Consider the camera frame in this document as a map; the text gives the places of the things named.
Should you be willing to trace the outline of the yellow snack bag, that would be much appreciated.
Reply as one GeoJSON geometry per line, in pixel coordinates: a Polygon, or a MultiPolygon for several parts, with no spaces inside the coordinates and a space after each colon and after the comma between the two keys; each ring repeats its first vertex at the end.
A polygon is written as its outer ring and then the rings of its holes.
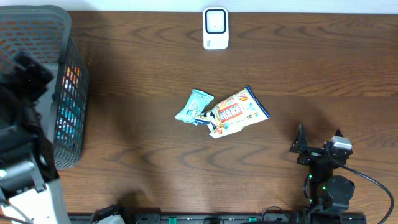
{"type": "Polygon", "coordinates": [[[247,85],[240,92],[219,102],[211,110],[195,118],[207,125],[209,136],[217,139],[243,130],[244,127],[265,121],[271,116],[247,85]]]}

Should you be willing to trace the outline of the teal wet wipes pack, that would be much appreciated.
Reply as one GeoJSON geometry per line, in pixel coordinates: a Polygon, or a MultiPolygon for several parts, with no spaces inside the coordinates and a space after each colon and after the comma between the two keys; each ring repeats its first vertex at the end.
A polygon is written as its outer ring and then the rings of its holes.
{"type": "Polygon", "coordinates": [[[214,96],[204,91],[193,89],[186,105],[175,115],[175,119],[183,121],[184,123],[198,125],[195,118],[200,115],[213,100],[214,96]]]}

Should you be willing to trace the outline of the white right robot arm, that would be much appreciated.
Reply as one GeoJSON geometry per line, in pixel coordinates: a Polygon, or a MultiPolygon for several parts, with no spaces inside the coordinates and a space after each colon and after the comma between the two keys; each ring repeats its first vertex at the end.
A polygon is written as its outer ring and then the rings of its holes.
{"type": "Polygon", "coordinates": [[[321,148],[311,147],[301,124],[289,151],[298,154],[297,164],[308,166],[303,191],[310,205],[297,214],[297,222],[342,223],[342,213],[349,209],[355,184],[342,175],[335,175],[334,170],[352,155],[351,141],[337,130],[321,148]]]}

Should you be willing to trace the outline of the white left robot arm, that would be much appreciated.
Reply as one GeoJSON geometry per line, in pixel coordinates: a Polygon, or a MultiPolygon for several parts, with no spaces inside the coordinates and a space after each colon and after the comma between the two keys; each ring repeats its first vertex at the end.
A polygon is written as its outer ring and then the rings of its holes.
{"type": "Polygon", "coordinates": [[[27,54],[1,74],[1,219],[12,223],[69,223],[53,144],[35,102],[53,76],[27,54]]]}

